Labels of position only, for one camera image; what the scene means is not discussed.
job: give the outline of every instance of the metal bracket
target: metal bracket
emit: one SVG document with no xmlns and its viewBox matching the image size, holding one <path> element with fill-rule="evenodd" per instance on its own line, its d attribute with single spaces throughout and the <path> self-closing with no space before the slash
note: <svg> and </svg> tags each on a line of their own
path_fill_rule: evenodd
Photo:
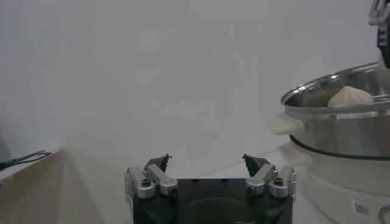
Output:
<svg viewBox="0 0 390 224">
<path fill-rule="evenodd" d="M 283 198 L 290 195 L 295 199 L 297 191 L 297 174 L 295 173 L 294 168 L 283 166 L 278 177 L 270 183 L 269 187 L 272 196 Z"/>
<path fill-rule="evenodd" d="M 161 194 L 169 198 L 177 197 L 179 193 L 177 190 L 177 180 L 167 176 L 155 164 L 146 166 L 146 176 L 159 185 Z"/>
<path fill-rule="evenodd" d="M 151 198 L 155 195 L 155 184 L 148 180 L 138 167 L 130 167 L 125 173 L 126 195 L 138 198 Z"/>
<path fill-rule="evenodd" d="M 264 164 L 251 178 L 246 179 L 246 191 L 248 196 L 260 195 L 264 192 L 265 185 L 277 176 L 274 165 Z"/>
<path fill-rule="evenodd" d="M 373 0 L 369 13 L 369 25 L 370 26 L 384 26 L 389 23 L 390 19 L 390 7 L 388 6 L 388 0 Z"/>
</svg>

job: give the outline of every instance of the pot rim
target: pot rim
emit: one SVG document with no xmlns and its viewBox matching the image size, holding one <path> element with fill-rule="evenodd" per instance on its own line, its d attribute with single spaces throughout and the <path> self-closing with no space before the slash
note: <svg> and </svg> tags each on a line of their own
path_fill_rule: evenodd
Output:
<svg viewBox="0 0 390 224">
<path fill-rule="evenodd" d="M 312 86 L 319 85 L 324 83 L 330 79 L 336 79 L 340 76 L 356 73 L 360 71 L 368 71 L 371 69 L 376 69 L 378 67 L 378 63 L 369 63 L 362 66 L 357 66 L 354 68 L 345 69 L 342 71 L 338 71 L 329 75 L 325 75 L 319 77 L 318 79 L 314 79 L 310 82 L 299 85 L 292 90 L 285 93 L 280 99 L 280 103 L 289 111 L 296 111 L 299 113 L 314 113 L 314 114 L 346 114 L 346 113 L 370 113 L 370 112 L 378 112 L 378 111 L 390 111 L 390 100 L 384 102 L 377 102 L 371 105 L 360 105 L 355 107 L 345 107 L 345 108 L 330 108 L 330 107 L 295 107 L 287 105 L 286 102 L 293 95 L 302 92 L 303 90 L 310 88 Z"/>
</svg>

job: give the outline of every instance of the white pot handle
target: white pot handle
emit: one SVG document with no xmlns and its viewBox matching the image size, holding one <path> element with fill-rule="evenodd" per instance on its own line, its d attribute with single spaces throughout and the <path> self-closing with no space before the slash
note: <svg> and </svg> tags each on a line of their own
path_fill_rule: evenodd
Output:
<svg viewBox="0 0 390 224">
<path fill-rule="evenodd" d="M 285 113 L 280 113 L 274 120 L 267 121 L 266 125 L 275 135 L 293 135 L 305 131 L 305 123 Z"/>
</svg>

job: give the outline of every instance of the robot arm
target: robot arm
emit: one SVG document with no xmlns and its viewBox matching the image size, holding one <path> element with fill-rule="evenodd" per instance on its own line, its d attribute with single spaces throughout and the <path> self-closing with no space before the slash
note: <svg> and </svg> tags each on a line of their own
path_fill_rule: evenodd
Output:
<svg viewBox="0 0 390 224">
<path fill-rule="evenodd" d="M 374 0 L 369 17 L 369 25 L 378 27 L 377 47 L 390 69 L 390 0 Z"/>
</svg>

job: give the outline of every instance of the white backdrop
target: white backdrop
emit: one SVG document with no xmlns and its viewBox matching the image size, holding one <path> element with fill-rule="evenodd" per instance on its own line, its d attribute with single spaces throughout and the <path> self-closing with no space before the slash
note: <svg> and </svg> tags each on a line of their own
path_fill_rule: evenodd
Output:
<svg viewBox="0 0 390 224">
<path fill-rule="evenodd" d="M 376 60 L 370 4 L 3 0 L 5 146 L 63 145 L 101 219 L 129 222 L 127 166 L 168 152 L 171 175 L 203 175 L 286 142 L 263 123 L 285 91 Z"/>
</svg>

